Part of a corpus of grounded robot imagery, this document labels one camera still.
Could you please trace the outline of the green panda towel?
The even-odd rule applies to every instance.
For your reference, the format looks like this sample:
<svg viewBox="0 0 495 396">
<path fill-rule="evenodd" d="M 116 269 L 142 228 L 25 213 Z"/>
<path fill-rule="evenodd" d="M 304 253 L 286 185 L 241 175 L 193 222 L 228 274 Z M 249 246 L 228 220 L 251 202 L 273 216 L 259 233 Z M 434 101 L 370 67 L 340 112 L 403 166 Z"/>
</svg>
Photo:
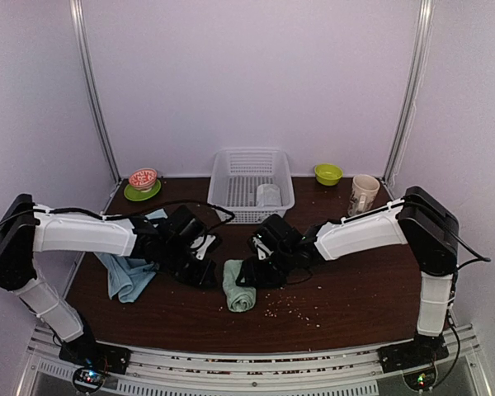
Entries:
<svg viewBox="0 0 495 396">
<path fill-rule="evenodd" d="M 242 267 L 241 260 L 227 260 L 224 263 L 222 289 L 226 297 L 228 310 L 233 313 L 245 313 L 256 303 L 257 291 L 253 287 L 236 284 Z"/>
</svg>

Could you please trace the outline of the light blue towel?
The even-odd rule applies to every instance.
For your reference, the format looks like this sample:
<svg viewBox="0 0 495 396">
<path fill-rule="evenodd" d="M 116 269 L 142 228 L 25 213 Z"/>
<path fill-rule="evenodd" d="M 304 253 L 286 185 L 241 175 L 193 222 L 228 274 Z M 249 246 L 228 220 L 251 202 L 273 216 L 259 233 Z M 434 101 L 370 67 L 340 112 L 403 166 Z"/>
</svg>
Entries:
<svg viewBox="0 0 495 396">
<path fill-rule="evenodd" d="M 94 253 L 106 268 L 109 298 L 117 297 L 123 304 L 135 302 L 155 277 L 155 265 L 143 258 L 131 258 L 132 252 L 132 247 L 124 247 L 121 254 Z"/>
</svg>

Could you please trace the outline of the white plastic basket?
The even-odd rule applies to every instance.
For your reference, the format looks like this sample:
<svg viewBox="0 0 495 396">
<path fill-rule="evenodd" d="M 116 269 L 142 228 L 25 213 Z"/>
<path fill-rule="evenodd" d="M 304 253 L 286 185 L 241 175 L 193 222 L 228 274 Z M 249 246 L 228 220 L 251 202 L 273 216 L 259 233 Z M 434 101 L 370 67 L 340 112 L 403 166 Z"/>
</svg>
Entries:
<svg viewBox="0 0 495 396">
<path fill-rule="evenodd" d="M 281 206 L 256 206 L 257 187 L 264 183 L 280 188 Z M 271 148 L 235 148 L 217 152 L 207 202 L 234 213 L 234 224 L 260 224 L 270 215 L 284 216 L 295 205 L 286 153 Z"/>
</svg>

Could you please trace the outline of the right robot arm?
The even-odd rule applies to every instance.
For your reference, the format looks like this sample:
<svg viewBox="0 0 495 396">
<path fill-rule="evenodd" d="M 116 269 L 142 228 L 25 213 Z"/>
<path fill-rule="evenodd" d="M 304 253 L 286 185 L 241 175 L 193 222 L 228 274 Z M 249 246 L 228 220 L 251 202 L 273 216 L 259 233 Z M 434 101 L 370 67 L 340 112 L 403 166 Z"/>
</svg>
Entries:
<svg viewBox="0 0 495 396">
<path fill-rule="evenodd" d="M 461 265 L 458 248 L 472 262 L 488 262 L 459 236 L 457 218 L 419 186 L 375 210 L 312 226 L 301 233 L 273 214 L 249 242 L 253 257 L 244 260 L 236 278 L 242 287 L 282 287 L 288 275 L 320 261 L 334 261 L 356 252 L 391 245 L 407 245 L 422 275 L 416 335 L 407 345 L 407 358 L 423 364 L 443 344 L 442 331 L 454 301 Z"/>
</svg>

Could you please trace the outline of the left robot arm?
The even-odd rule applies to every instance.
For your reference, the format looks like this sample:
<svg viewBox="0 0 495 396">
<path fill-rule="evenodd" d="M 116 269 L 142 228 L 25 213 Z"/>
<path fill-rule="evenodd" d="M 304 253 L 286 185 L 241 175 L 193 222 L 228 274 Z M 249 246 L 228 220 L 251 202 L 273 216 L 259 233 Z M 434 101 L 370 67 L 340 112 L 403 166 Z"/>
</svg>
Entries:
<svg viewBox="0 0 495 396">
<path fill-rule="evenodd" d="M 57 335 L 65 351 L 85 366 L 102 358 L 101 346 L 83 316 L 35 268 L 46 251 L 108 253 L 143 259 L 176 281 L 216 286 L 215 263 L 206 256 L 219 245 L 185 205 L 160 218 L 101 215 L 82 208 L 51 209 L 20 194 L 0 221 L 0 288 L 15 293 Z"/>
</svg>

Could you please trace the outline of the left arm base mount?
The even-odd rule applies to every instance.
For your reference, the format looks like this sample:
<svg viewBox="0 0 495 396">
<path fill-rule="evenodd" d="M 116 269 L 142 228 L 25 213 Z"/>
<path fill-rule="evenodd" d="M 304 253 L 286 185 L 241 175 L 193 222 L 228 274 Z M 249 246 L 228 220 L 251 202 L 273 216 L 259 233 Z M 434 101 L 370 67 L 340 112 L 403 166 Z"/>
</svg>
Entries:
<svg viewBox="0 0 495 396">
<path fill-rule="evenodd" d="M 99 391 L 113 374 L 124 375 L 130 363 L 131 351 L 120 346 L 99 344 L 99 357 L 79 359 L 64 346 L 60 348 L 59 359 L 78 366 L 72 373 L 72 385 L 81 394 Z"/>
</svg>

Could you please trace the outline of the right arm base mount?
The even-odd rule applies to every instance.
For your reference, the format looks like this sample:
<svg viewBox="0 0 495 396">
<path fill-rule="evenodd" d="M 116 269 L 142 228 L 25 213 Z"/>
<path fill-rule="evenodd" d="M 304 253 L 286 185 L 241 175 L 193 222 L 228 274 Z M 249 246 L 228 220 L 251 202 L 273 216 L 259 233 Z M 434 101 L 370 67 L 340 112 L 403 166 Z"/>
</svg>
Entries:
<svg viewBox="0 0 495 396">
<path fill-rule="evenodd" d="M 436 363 L 449 356 L 446 346 L 434 349 L 415 341 L 383 346 L 378 350 L 382 371 L 401 371 L 404 383 L 413 391 L 430 390 L 438 380 Z"/>
</svg>

